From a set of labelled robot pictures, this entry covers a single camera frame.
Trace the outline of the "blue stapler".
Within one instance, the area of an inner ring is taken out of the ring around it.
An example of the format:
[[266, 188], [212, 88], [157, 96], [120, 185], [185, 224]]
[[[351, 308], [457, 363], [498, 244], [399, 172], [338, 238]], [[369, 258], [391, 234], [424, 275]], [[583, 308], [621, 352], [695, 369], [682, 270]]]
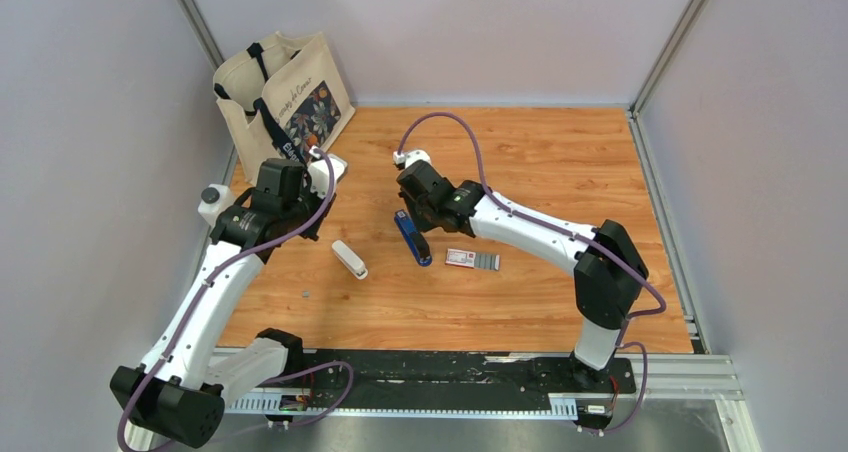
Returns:
[[432, 254], [423, 234], [417, 229], [414, 221], [405, 210], [394, 213], [394, 222], [404, 241], [410, 249], [416, 263], [426, 267], [432, 264]]

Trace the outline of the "white stapler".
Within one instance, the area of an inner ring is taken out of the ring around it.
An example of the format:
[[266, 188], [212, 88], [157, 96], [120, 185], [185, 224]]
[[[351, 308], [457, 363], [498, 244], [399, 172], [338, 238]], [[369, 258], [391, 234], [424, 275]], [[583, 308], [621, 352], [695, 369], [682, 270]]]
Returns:
[[336, 240], [332, 243], [331, 249], [335, 257], [355, 278], [358, 280], [364, 280], [368, 276], [368, 269], [365, 261], [345, 242], [342, 240]]

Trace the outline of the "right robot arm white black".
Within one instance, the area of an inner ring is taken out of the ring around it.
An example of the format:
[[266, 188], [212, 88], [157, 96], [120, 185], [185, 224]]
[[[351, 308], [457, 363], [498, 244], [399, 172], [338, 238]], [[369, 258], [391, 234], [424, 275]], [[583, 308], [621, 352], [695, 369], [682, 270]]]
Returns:
[[612, 220], [599, 227], [560, 220], [472, 180], [455, 186], [428, 159], [399, 154], [395, 162], [399, 195], [419, 231], [441, 229], [503, 243], [573, 279], [582, 326], [569, 356], [570, 375], [586, 391], [605, 383], [631, 308], [649, 276], [626, 229]]

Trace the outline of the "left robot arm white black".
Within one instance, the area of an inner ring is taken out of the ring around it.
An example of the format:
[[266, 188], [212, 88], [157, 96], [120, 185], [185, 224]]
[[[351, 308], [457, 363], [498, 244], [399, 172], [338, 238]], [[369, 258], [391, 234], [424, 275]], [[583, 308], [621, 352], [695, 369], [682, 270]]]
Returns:
[[240, 195], [224, 184], [201, 193], [209, 242], [189, 291], [157, 342], [134, 367], [120, 366], [110, 390], [122, 408], [117, 439], [131, 450], [128, 426], [167, 445], [206, 445], [226, 407], [253, 388], [294, 386], [312, 375], [301, 338], [261, 331], [235, 355], [213, 363], [213, 352], [238, 302], [274, 250], [294, 237], [317, 240], [348, 164], [318, 148], [312, 160], [265, 160], [255, 186]]

